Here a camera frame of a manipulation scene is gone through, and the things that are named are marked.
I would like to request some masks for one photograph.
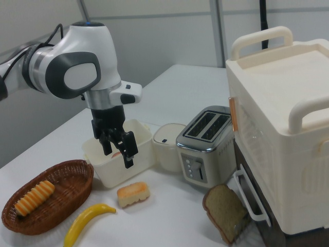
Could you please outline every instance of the white table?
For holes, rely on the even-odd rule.
[[[143,89],[139,104],[125,106],[127,119],[150,126],[153,133],[168,123],[188,124],[210,105],[228,106],[226,70],[175,65]],[[62,161],[82,159],[81,145],[93,137],[92,115],[85,109],[0,169],[0,208],[25,183]],[[144,202],[121,209],[119,187],[145,181],[151,196]],[[0,225],[0,246],[63,246],[64,236],[79,213],[96,203],[117,208],[115,215],[93,219],[75,246],[225,246],[218,230],[202,207],[206,190],[184,180],[182,174],[166,173],[157,166],[113,189],[103,187],[95,175],[86,202],[54,229],[38,235],[17,234]],[[264,246],[254,224],[236,246]]]

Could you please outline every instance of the bread slice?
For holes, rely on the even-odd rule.
[[[205,194],[203,207],[222,239],[232,244],[235,238],[234,226],[248,213],[235,192],[225,184],[214,186]]]
[[[149,187],[145,182],[138,182],[117,191],[120,207],[127,207],[138,201],[143,201],[150,196]]]

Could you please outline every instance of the wicker basket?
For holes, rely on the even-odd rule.
[[[2,211],[3,224],[25,235],[38,235],[54,228],[85,202],[92,190],[93,177],[93,167],[83,160],[65,161],[50,167],[9,199]],[[17,216],[14,204],[44,180],[55,185],[54,194],[26,217]]]

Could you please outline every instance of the yellow banana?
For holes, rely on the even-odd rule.
[[[64,239],[64,247],[72,247],[74,245],[77,238],[79,237],[79,234],[92,218],[104,213],[115,214],[115,212],[115,208],[112,208],[104,203],[95,204],[87,208],[85,211],[79,214],[79,216],[75,219],[70,229],[68,230]]]

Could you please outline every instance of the stainless steel toaster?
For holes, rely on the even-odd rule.
[[[176,145],[185,179],[211,188],[236,169],[230,108],[203,109],[178,135]]]

